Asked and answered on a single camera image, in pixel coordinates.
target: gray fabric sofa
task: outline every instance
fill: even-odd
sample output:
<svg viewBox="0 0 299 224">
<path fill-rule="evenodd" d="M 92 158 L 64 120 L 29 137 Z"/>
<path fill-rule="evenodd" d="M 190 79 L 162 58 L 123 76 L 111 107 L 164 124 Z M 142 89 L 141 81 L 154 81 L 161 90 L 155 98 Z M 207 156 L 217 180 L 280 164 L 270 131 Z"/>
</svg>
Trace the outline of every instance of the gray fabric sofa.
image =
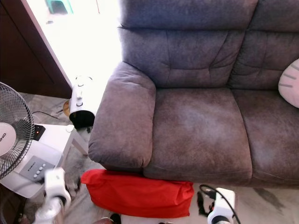
<svg viewBox="0 0 299 224">
<path fill-rule="evenodd" d="M 123 62 L 89 156 L 145 177 L 299 186 L 299 109 L 278 92 L 299 58 L 298 0 L 121 0 Z"/>
</svg>

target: red cushion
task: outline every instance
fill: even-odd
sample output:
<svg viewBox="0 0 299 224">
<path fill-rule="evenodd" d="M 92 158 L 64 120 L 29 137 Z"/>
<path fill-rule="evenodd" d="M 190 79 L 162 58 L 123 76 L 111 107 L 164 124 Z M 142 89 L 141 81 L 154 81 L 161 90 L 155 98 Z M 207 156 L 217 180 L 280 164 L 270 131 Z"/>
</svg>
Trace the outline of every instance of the red cushion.
<svg viewBox="0 0 299 224">
<path fill-rule="evenodd" d="M 177 218 L 189 215 L 193 183 L 152 180 L 142 175 L 93 169 L 81 177 L 91 200 L 110 211 L 139 217 Z"/>
</svg>

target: white pillow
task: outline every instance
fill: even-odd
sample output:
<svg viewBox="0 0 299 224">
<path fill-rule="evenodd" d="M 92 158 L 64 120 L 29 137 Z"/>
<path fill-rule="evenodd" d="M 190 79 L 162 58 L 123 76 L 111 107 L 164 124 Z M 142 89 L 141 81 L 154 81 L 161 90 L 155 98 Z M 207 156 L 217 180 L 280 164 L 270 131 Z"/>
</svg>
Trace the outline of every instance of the white pillow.
<svg viewBox="0 0 299 224">
<path fill-rule="evenodd" d="M 283 72 L 278 83 L 278 90 L 287 102 L 299 108 L 299 59 Z"/>
</svg>

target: tiled floor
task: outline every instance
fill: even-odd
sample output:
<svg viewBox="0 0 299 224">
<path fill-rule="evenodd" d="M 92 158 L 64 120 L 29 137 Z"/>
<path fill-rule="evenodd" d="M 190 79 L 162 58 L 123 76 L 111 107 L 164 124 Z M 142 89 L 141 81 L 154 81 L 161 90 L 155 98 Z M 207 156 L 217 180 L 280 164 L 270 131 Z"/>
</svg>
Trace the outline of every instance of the tiled floor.
<svg viewBox="0 0 299 224">
<path fill-rule="evenodd" d="M 53 119 L 43 114 L 36 114 L 38 122 L 47 124 L 69 124 L 68 118 L 61 112 L 65 99 L 50 98 L 37 95 L 22 94 L 32 111 L 44 111 L 60 119 Z M 79 131 L 85 140 L 90 134 L 86 129 Z M 72 184 L 74 179 L 84 171 L 101 168 L 101 165 L 82 156 L 77 150 L 71 150 L 66 161 L 66 182 Z M 230 187 L 236 192 L 236 211 L 242 224 L 299 224 L 299 191 L 290 189 L 252 189 Z M 26 213 L 31 220 L 41 199 L 29 200 Z M 161 221 L 172 221 L 175 224 L 206 224 L 206 218 L 198 215 L 196 196 L 192 200 L 189 217 L 179 219 L 152 219 L 129 217 L 122 215 L 123 224 L 158 224 Z M 96 207 L 90 200 L 85 186 L 73 199 L 71 209 L 66 212 L 66 224 L 91 224 L 103 216 L 109 216 L 110 211 Z"/>
</svg>

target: electric fan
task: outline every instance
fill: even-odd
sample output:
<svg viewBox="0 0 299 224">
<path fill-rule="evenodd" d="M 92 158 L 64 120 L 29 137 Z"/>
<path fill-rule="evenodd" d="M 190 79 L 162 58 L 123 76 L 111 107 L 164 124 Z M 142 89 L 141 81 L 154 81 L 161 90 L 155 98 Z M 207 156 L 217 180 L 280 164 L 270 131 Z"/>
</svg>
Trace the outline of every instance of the electric fan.
<svg viewBox="0 0 299 224">
<path fill-rule="evenodd" d="M 31 110 L 22 96 L 0 82 L 0 183 L 21 196 L 43 188 L 44 172 L 62 162 L 63 154 L 34 140 Z"/>
</svg>

